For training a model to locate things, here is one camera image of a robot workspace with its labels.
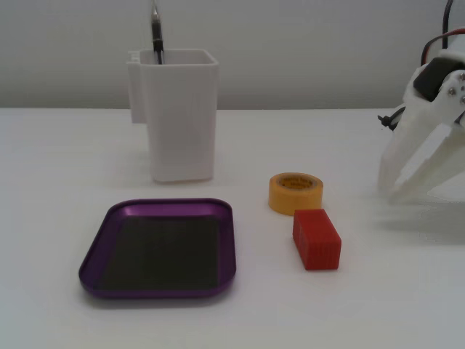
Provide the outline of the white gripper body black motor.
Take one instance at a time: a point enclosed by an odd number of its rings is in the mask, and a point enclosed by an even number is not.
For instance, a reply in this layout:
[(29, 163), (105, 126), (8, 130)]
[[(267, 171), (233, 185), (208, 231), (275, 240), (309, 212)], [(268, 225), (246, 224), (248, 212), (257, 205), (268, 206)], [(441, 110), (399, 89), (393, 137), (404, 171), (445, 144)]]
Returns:
[(441, 50), (418, 68), (403, 95), (404, 106), (464, 106), (464, 52)]

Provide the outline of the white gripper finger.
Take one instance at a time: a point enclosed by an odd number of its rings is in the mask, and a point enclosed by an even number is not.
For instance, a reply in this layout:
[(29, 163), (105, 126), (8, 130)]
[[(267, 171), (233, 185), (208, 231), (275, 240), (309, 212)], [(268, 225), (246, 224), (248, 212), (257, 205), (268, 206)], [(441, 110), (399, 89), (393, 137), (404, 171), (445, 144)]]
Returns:
[(450, 133), (410, 178), (400, 185), (395, 184), (389, 194), (391, 201), (416, 200), (431, 189), (464, 172), (464, 106), (433, 104), (429, 106), (433, 109), (434, 116), (440, 119), (439, 125), (449, 126)]
[(401, 170), (427, 137), (439, 125), (430, 106), (403, 106), (391, 116), (378, 116), (381, 125), (393, 131), (381, 155), (377, 188), (391, 193)]

